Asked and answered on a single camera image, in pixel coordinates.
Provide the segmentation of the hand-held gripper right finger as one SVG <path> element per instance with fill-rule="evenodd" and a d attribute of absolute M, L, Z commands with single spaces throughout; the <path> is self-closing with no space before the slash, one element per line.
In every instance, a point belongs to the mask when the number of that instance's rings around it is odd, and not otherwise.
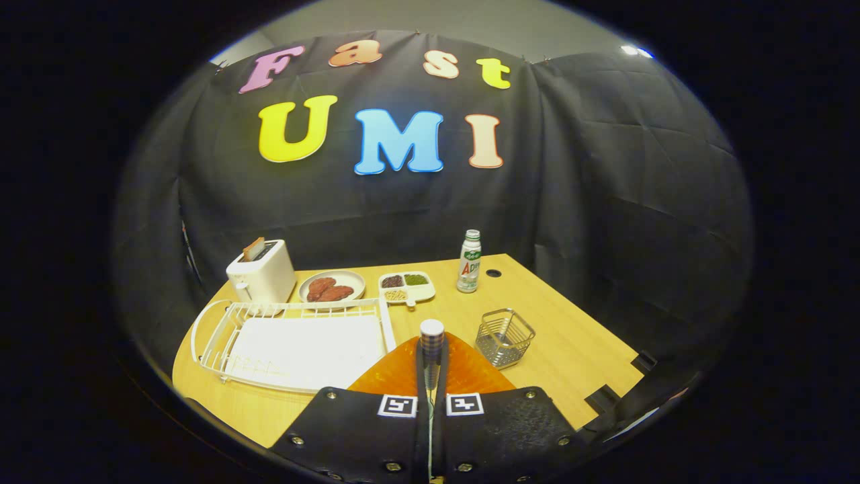
<path fill-rule="evenodd" d="M 589 444 L 540 387 L 516 388 L 470 344 L 443 337 L 430 469 L 446 483 L 550 483 Z"/>

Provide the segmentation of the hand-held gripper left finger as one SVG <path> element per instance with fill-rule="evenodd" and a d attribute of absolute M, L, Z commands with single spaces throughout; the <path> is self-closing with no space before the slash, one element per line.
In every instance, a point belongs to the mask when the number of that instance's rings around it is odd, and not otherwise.
<path fill-rule="evenodd" d="M 429 420 L 413 337 L 349 388 L 320 389 L 271 451 L 341 483 L 427 483 Z"/>

